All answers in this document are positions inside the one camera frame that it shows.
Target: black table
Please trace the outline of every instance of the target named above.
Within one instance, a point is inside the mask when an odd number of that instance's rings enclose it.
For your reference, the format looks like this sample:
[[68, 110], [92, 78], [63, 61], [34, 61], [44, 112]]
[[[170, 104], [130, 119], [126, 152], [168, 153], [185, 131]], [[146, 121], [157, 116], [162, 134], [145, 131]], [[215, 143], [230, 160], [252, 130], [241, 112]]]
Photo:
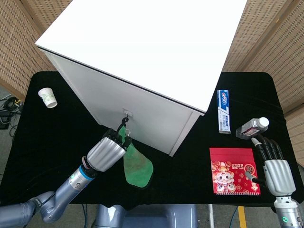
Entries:
[[[47, 109], [38, 91], [51, 87], [58, 106]], [[210, 107], [170, 157], [140, 142], [135, 147], [154, 165], [148, 187], [138, 189], [124, 177], [123, 160], [98, 177], [72, 203], [120, 204], [131, 209], [140, 204], [213, 203], [272, 206], [274, 197], [262, 189], [260, 196], [213, 194], [209, 147], [252, 148], [235, 137], [235, 130], [253, 117], [270, 120], [264, 136], [279, 142], [296, 185], [293, 198], [304, 200], [304, 186], [297, 167], [276, 89], [266, 73], [222, 73], [216, 89], [230, 95], [231, 135], [219, 134], [216, 93]], [[81, 157], [101, 139], [106, 127], [98, 125], [58, 72], [36, 73], [28, 89], [18, 130], [0, 187], [1, 205], [25, 202], [56, 190], [80, 165]], [[257, 172], [263, 163], [255, 154]]]

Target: white box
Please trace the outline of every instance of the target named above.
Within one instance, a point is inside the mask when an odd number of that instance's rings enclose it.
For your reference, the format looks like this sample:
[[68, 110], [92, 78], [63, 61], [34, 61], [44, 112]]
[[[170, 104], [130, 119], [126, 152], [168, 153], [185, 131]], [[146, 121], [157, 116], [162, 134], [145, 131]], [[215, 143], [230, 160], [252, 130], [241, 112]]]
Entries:
[[99, 124], [173, 156], [207, 111], [245, 0], [73, 0], [39, 38]]

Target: small bottle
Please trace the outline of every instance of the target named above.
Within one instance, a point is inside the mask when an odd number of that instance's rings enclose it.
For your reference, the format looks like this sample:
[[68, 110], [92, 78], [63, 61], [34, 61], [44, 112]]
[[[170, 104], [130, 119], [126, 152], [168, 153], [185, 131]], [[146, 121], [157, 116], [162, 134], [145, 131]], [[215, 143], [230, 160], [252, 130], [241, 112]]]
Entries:
[[236, 137], [240, 139], [250, 139], [257, 134], [263, 133], [268, 129], [269, 120], [265, 117], [253, 118], [243, 126], [237, 128]]

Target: white paper cup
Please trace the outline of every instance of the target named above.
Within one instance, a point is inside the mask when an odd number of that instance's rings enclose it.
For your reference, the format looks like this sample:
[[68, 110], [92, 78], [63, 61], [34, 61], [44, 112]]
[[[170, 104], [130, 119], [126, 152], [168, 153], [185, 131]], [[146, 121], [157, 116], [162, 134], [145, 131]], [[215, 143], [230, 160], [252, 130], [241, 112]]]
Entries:
[[38, 95], [41, 97], [46, 107], [54, 108], [57, 105], [56, 98], [51, 88], [40, 89]]

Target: woven wall panel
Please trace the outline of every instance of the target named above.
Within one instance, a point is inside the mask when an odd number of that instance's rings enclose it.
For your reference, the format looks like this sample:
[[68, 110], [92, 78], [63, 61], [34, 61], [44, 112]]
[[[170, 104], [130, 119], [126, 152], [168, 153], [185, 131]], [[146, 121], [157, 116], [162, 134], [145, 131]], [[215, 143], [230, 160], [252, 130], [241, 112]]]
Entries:
[[223, 71], [237, 69], [285, 3], [286, 0], [247, 1]]
[[283, 109], [304, 97], [304, 0], [289, 14], [245, 71], [269, 73]]
[[38, 37], [15, 1], [0, 1], [0, 80], [21, 99], [24, 99], [34, 73], [55, 70], [35, 46]]
[[25, 0], [46, 30], [72, 0]]
[[287, 128], [294, 154], [299, 164], [304, 167], [304, 107], [292, 118], [287, 119]]

